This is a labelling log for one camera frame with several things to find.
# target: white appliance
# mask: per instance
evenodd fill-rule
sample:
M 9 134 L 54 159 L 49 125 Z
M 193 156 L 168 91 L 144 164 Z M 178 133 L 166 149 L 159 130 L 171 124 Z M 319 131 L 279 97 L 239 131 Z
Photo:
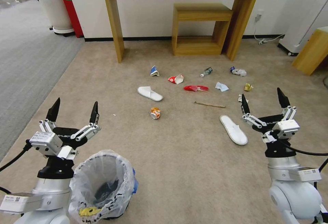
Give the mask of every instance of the white appliance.
M 297 55 L 318 27 L 328 26 L 328 0 L 302 0 L 293 23 L 278 47 L 288 55 Z

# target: white wall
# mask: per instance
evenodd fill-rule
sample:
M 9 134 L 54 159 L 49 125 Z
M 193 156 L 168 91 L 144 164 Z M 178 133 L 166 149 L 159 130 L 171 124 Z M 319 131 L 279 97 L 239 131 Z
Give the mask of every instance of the white wall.
M 118 8 L 124 37 L 171 36 L 173 3 L 177 1 L 221 1 L 232 8 L 233 0 L 118 0 Z M 288 0 L 256 0 L 245 35 L 282 34 L 291 16 L 288 13 Z M 112 37 L 105 0 L 73 0 L 86 38 Z M 258 9 L 264 10 L 261 20 L 255 25 Z M 181 35 L 210 35 L 214 23 L 197 22 L 181 24 Z

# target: red paper cup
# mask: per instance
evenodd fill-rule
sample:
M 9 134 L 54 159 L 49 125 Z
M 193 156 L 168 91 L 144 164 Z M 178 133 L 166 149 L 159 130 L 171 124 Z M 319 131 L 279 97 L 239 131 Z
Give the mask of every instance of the red paper cup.
M 183 75 L 179 74 L 178 76 L 169 77 L 168 81 L 175 83 L 175 84 L 180 84 L 183 82 Z

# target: trash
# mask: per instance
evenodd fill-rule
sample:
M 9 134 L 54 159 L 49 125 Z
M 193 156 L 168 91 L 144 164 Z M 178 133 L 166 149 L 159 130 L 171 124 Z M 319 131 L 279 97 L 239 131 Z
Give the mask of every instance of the trash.
M 185 86 L 184 89 L 186 91 L 203 91 L 203 92 L 208 92 L 208 87 L 205 87 L 203 85 L 188 85 L 188 86 Z
M 213 69 L 211 67 L 205 69 L 204 72 L 201 74 L 201 77 L 209 75 L 212 71 L 213 71 Z
M 238 101 L 242 102 L 242 95 L 241 94 L 238 95 Z
M 247 144 L 247 136 L 229 116 L 220 116 L 220 121 L 233 142 L 235 142 L 237 145 Z
M 163 96 L 154 92 L 151 87 L 138 87 L 138 93 L 144 97 L 148 97 L 156 102 L 159 102 L 163 99 Z
M 175 83 L 175 84 L 180 84 L 183 82 L 183 75 L 179 74 L 178 76 L 169 77 L 168 81 Z
M 225 106 L 223 105 L 218 105 L 218 104 L 208 104 L 208 103 L 200 103 L 200 102 L 196 102 L 196 104 L 201 104 L 201 105 L 206 105 L 206 106 L 212 106 L 212 107 L 218 107 L 218 108 L 225 108 Z
M 253 89 L 253 86 L 251 84 L 246 83 L 244 90 L 250 91 L 251 89 Z
M 244 69 L 238 69 L 238 68 L 235 68 L 235 67 L 231 67 L 230 68 L 230 72 L 235 74 L 235 75 L 240 75 L 240 76 L 246 76 L 246 71 Z
M 154 120 L 157 120 L 161 116 L 161 110 L 158 107 L 153 107 L 150 110 L 150 116 Z
M 229 90 L 229 88 L 225 84 L 222 84 L 220 82 L 216 83 L 215 88 L 220 89 L 222 92 Z
M 131 163 L 112 150 L 92 155 L 75 169 L 70 215 L 79 223 L 120 217 L 137 191 L 134 175 Z
M 160 73 L 157 71 L 156 66 L 153 66 L 150 70 L 150 76 L 155 76 L 155 75 L 159 76 Z

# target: wooden stick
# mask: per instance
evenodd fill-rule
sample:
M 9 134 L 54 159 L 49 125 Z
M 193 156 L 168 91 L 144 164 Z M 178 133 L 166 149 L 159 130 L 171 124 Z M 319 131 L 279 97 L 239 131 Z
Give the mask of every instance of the wooden stick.
M 196 103 L 196 104 L 201 104 L 201 105 L 206 105 L 206 106 L 225 108 L 225 106 L 223 106 L 223 105 L 218 105 L 218 104 L 199 103 L 199 102 L 196 102 L 196 101 L 195 101 L 195 103 Z

